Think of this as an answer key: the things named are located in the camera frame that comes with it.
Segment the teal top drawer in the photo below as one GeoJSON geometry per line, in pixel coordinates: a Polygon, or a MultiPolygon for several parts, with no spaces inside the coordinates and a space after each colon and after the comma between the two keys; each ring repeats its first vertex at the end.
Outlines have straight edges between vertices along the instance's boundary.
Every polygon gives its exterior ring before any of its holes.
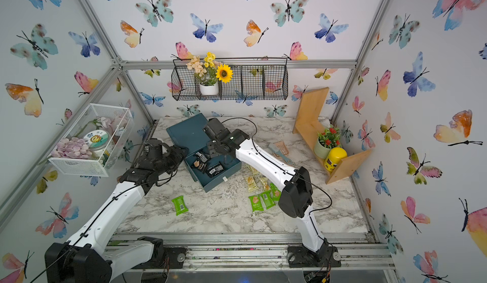
{"type": "Polygon", "coordinates": [[[207,147],[188,155],[185,165],[191,177],[205,192],[213,190],[242,169],[242,163],[238,159],[229,155],[212,154],[207,147]]]}

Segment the yellow cookie packet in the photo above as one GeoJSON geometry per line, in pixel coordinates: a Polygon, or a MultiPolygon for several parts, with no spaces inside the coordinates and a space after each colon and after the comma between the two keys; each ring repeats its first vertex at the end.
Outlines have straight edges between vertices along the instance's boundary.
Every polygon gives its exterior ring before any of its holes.
{"type": "Polygon", "coordinates": [[[257,186],[257,183],[253,176],[248,176],[246,178],[246,182],[249,193],[253,193],[259,190],[259,187],[257,186]]]}
{"type": "Polygon", "coordinates": [[[260,177],[260,178],[259,178],[259,182],[260,182],[260,184],[262,185],[262,188],[263,188],[263,190],[264,190],[264,191],[268,191],[268,190],[270,190],[270,184],[269,184],[269,181],[268,181],[268,179],[267,179],[267,178],[265,178],[265,177],[260,177]]]}
{"type": "Polygon", "coordinates": [[[259,172],[259,171],[258,171],[256,168],[254,168],[254,167],[252,167],[252,166],[250,166],[250,165],[248,165],[247,167],[248,167],[248,168],[251,170],[251,172],[252,172],[252,174],[253,174],[254,176],[256,176],[256,175],[260,175],[260,172],[259,172]]]}

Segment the green cookie packet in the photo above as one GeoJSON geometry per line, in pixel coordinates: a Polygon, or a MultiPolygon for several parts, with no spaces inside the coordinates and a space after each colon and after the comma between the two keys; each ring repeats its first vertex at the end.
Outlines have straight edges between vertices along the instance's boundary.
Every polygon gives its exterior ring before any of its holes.
{"type": "Polygon", "coordinates": [[[261,203],[260,196],[258,195],[251,195],[249,196],[249,200],[251,203],[252,212],[264,211],[264,208],[261,203]]]}
{"type": "Polygon", "coordinates": [[[275,206],[275,201],[272,198],[272,191],[267,190],[265,192],[260,193],[260,198],[264,203],[265,209],[270,209],[275,206]]]}
{"type": "Polygon", "coordinates": [[[175,197],[174,199],[171,200],[171,202],[175,207],[176,216],[180,216],[181,214],[184,214],[189,211],[188,207],[186,206],[183,195],[175,197]]]}
{"type": "Polygon", "coordinates": [[[271,198],[273,199],[273,201],[279,202],[281,196],[281,191],[279,191],[279,188],[273,183],[271,183],[270,189],[271,189],[271,198]]]}

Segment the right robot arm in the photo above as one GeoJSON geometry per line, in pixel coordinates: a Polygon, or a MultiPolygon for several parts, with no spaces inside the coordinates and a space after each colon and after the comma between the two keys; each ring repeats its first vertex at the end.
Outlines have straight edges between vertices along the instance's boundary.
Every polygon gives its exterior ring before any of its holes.
{"type": "Polygon", "coordinates": [[[298,169],[279,161],[254,142],[252,136],[240,129],[230,131],[217,118],[209,119],[204,127],[210,142],[222,155],[231,155],[254,169],[281,192],[280,209],[295,219],[303,246],[313,253],[323,251],[328,242],[319,231],[313,214],[313,185],[306,168],[298,169]]]}

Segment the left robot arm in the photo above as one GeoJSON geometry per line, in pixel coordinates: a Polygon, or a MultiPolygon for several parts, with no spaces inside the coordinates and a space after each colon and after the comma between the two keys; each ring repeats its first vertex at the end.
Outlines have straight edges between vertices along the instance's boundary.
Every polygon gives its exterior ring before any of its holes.
{"type": "Polygon", "coordinates": [[[140,237],[134,245],[107,255],[114,232],[133,207],[155,185],[165,185],[188,155],[186,147],[152,138],[143,152],[119,178],[109,198],[68,241],[52,244],[44,254],[48,282],[111,282],[134,267],[169,270],[170,254],[164,241],[140,237]]]}

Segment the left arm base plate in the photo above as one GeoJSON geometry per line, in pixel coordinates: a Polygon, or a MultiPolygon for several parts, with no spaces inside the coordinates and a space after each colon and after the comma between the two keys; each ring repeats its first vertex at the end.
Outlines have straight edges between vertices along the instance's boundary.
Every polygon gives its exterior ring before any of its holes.
{"type": "Polygon", "coordinates": [[[151,264],[156,269],[182,269],[186,254],[185,247],[160,247],[153,252],[151,264]]]}

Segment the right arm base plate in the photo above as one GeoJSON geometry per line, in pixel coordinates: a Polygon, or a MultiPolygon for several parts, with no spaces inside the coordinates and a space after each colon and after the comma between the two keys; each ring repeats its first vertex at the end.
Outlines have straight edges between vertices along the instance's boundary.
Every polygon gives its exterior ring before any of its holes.
{"type": "Polygon", "coordinates": [[[290,268],[337,268],[341,267],[341,255],[335,246],[323,245],[317,252],[304,246],[289,246],[287,248],[287,261],[290,268]]]}

